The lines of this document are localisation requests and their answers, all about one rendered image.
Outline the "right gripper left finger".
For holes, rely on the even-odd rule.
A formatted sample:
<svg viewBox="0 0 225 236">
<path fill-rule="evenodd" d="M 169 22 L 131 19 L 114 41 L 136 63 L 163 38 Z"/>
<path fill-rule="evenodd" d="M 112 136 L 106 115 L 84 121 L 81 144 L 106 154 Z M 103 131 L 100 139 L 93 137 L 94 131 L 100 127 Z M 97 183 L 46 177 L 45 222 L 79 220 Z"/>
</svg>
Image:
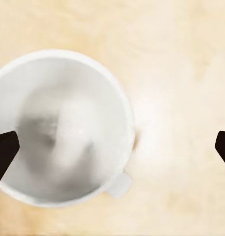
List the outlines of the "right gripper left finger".
<svg viewBox="0 0 225 236">
<path fill-rule="evenodd" d="M 0 180 L 20 149 L 15 131 L 0 134 Z"/>
</svg>

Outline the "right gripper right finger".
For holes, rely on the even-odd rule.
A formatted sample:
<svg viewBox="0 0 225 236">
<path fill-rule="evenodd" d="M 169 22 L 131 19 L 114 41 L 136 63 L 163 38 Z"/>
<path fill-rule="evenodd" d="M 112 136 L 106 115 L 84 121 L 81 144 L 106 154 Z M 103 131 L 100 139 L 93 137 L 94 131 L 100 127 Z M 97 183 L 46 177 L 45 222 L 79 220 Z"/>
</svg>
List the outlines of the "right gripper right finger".
<svg viewBox="0 0 225 236">
<path fill-rule="evenodd" d="M 215 142 L 215 149 L 225 162 L 225 131 L 218 132 Z"/>
</svg>

